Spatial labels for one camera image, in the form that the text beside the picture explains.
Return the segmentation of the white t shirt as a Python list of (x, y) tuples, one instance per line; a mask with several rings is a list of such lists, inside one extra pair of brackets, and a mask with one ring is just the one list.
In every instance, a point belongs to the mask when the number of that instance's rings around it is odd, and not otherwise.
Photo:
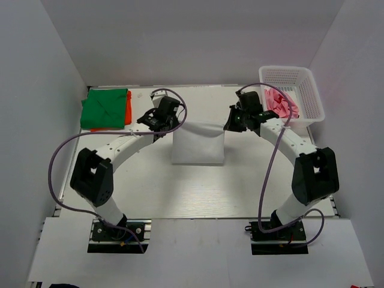
[(224, 125), (186, 121), (173, 132), (171, 161), (178, 165), (224, 164)]

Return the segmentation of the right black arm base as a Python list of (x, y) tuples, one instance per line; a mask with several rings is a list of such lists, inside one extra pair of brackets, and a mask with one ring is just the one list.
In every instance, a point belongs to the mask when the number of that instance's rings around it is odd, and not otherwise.
[(250, 234), (251, 253), (254, 256), (308, 254), (307, 238), (302, 222), (277, 232), (262, 233), (258, 222), (249, 222), (244, 228)]

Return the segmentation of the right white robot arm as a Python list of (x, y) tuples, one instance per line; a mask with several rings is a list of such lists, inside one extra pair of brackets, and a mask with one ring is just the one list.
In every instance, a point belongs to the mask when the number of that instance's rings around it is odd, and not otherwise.
[(271, 214), (270, 229), (259, 225), (263, 233), (272, 233), (278, 239), (287, 238), (293, 225), (313, 211), (315, 204), (340, 189), (334, 151), (307, 142), (286, 126), (276, 113), (249, 113), (238, 105), (232, 105), (224, 130), (238, 133), (250, 130), (274, 146), (262, 185), (258, 217), (261, 217), (263, 198), (277, 151), (293, 165), (292, 194)]

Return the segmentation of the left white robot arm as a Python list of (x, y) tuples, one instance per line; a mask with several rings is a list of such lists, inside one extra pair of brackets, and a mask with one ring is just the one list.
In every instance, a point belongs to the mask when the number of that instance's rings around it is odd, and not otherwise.
[(77, 155), (70, 187), (107, 223), (106, 232), (113, 239), (121, 239), (127, 232), (127, 218), (112, 197), (113, 175), (131, 156), (178, 126), (177, 110), (153, 108), (137, 120), (127, 135), (94, 150), (84, 148)]

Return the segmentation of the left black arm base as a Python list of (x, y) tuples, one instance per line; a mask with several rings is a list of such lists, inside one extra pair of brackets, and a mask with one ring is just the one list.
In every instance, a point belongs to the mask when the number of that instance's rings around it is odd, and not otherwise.
[(94, 220), (88, 242), (88, 253), (98, 254), (143, 254), (146, 252), (150, 234), (151, 220), (128, 220), (127, 229), (131, 230), (140, 241), (126, 231), (111, 229), (98, 220)]

